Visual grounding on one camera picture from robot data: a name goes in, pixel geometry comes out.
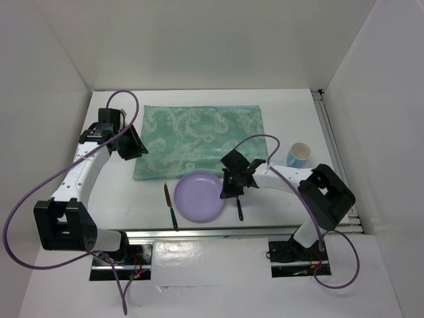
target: green cloth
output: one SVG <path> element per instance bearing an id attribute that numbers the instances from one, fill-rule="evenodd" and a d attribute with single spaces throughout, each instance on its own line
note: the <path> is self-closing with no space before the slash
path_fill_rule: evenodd
<path id="1" fill-rule="evenodd" d="M 137 158 L 134 180 L 180 178 L 203 170 L 222 177 L 220 159 L 253 134 L 263 134 L 259 106 L 144 106 L 141 141 L 148 154 Z M 249 161 L 266 159 L 263 137 L 238 149 Z"/>

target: floral pattern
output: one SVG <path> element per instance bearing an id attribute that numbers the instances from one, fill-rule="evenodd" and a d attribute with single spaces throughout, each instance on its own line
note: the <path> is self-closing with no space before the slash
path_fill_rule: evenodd
<path id="1" fill-rule="evenodd" d="M 263 133 L 259 106 L 144 106 L 141 140 L 149 153 L 137 158 L 133 179 L 180 178 L 196 170 L 222 177 L 221 158 L 244 138 Z M 262 137 L 238 150 L 249 161 L 268 156 Z"/>

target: green placemat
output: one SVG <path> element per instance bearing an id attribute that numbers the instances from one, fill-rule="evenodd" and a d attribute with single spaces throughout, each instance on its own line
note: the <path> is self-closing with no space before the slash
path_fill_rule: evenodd
<path id="1" fill-rule="evenodd" d="M 141 140 L 148 154 L 137 158 L 134 180 L 180 178 L 203 170 L 222 177 L 220 159 L 241 140 L 263 134 L 259 106 L 144 106 Z M 263 137 L 238 149 L 249 161 L 266 159 Z"/>

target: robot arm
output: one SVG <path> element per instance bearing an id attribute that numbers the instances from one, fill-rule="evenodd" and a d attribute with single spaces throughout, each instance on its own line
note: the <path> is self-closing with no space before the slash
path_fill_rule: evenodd
<path id="1" fill-rule="evenodd" d="M 125 160 L 148 153 L 131 126 L 115 142 L 86 156 L 99 144 L 118 134 L 124 126 L 125 116 L 120 110 L 99 109 L 99 121 L 93 123 L 79 138 L 74 162 L 81 157 L 84 160 L 68 172 L 48 201 L 38 201 L 34 206 L 44 249 L 116 251 L 126 245 L 124 233 L 98 229 L 86 209 L 96 179 L 113 151 L 117 151 Z"/>
<path id="2" fill-rule="evenodd" d="M 270 187 L 292 193 L 292 189 L 269 169 L 265 160 L 249 162 L 237 150 L 221 159 L 224 164 L 224 182 L 221 198 L 242 195 L 243 187 Z M 325 164 L 315 169 L 297 169 L 272 165 L 294 188 L 297 188 L 317 220 L 321 233 L 332 231 L 354 205 L 356 199 L 334 171 Z M 290 240 L 304 249 L 311 248 L 318 235 L 308 219 L 291 236 Z"/>

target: purple plate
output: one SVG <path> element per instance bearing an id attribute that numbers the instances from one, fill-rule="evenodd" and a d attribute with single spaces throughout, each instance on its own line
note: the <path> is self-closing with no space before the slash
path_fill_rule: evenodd
<path id="1" fill-rule="evenodd" d="M 218 215 L 224 200 L 219 196 L 222 181 L 206 171 L 184 176 L 175 187 L 174 202 L 183 217 L 193 222 L 208 222 Z"/>

